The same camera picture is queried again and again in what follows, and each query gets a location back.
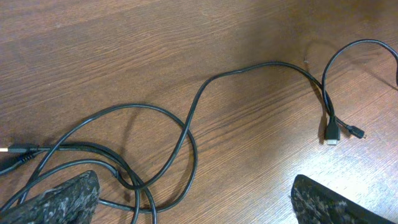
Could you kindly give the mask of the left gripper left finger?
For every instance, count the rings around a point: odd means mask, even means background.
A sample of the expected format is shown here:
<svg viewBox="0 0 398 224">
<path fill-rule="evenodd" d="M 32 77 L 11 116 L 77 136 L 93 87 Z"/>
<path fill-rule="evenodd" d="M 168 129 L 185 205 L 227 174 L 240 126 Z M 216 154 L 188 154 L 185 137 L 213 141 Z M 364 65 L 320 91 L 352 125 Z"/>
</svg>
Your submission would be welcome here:
<svg viewBox="0 0 398 224">
<path fill-rule="evenodd" d="M 100 185 L 92 170 L 1 213 L 1 224 L 89 224 Z"/>
</svg>

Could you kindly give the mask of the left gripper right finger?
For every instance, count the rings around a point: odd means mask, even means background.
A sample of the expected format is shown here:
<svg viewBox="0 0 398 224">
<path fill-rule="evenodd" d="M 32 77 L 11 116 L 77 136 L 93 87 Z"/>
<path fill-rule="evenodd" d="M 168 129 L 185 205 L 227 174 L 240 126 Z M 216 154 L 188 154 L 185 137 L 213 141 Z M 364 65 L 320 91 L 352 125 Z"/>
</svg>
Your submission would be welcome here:
<svg viewBox="0 0 398 224">
<path fill-rule="evenodd" d="M 299 223 L 394 224 L 302 174 L 294 179 L 290 199 Z"/>
</svg>

